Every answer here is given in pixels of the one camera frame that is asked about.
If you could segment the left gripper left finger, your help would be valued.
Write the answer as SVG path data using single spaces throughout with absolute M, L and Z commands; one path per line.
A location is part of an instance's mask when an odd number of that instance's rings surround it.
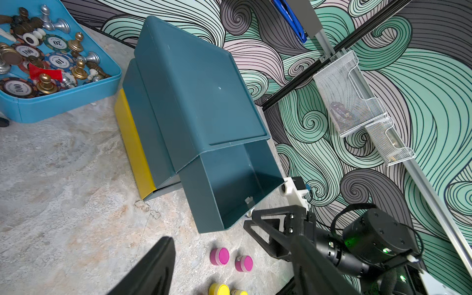
M 175 267 L 172 237 L 162 237 L 109 295 L 167 295 Z

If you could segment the magenta paint can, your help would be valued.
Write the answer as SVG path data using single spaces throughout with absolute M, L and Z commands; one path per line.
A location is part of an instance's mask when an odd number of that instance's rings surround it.
M 230 260 L 230 253 L 227 248 L 214 248 L 210 252 L 210 262 L 214 266 L 224 266 Z
M 235 267 L 238 272 L 251 272 L 253 265 L 254 262 L 251 256 L 243 255 L 236 257 Z

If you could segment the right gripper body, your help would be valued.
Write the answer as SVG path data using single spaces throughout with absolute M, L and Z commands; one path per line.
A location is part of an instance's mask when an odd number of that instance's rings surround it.
M 286 198 L 288 205 L 297 205 L 309 210 L 310 187 L 305 184 L 302 177 L 284 178 L 284 183 L 280 187 L 280 194 Z

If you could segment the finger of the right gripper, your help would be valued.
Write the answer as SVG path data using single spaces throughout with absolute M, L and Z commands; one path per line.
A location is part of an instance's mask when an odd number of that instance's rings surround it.
M 291 258 L 296 236 L 316 242 L 316 216 L 299 205 L 255 210 L 243 228 L 272 258 Z

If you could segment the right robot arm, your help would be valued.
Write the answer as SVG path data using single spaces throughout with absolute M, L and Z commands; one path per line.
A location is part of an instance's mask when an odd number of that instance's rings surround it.
M 453 290 L 419 266 L 424 240 L 375 204 L 362 210 L 341 234 L 316 225 L 301 177 L 285 178 L 288 206 L 254 211 L 243 227 L 275 259 L 293 265 L 283 295 L 451 295 Z

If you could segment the teal drawer cabinet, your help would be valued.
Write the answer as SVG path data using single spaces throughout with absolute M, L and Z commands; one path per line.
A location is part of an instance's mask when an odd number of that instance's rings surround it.
M 115 113 L 140 197 L 182 189 L 202 234 L 231 228 L 283 184 L 232 55 L 155 16 Z

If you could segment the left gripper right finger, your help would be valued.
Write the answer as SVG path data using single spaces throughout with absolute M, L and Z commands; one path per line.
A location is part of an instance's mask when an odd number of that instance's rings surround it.
M 340 241 L 319 236 L 312 242 L 305 236 L 291 236 L 285 243 L 291 255 L 295 287 L 300 295 L 358 295 L 344 275 L 365 274 L 361 262 Z

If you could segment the yellow paint can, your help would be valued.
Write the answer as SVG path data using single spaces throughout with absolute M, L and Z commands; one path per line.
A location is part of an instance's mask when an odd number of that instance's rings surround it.
M 208 295 L 231 295 L 231 291 L 223 283 L 213 283 L 208 290 Z
M 232 290 L 231 295 L 248 295 L 248 292 L 244 290 Z

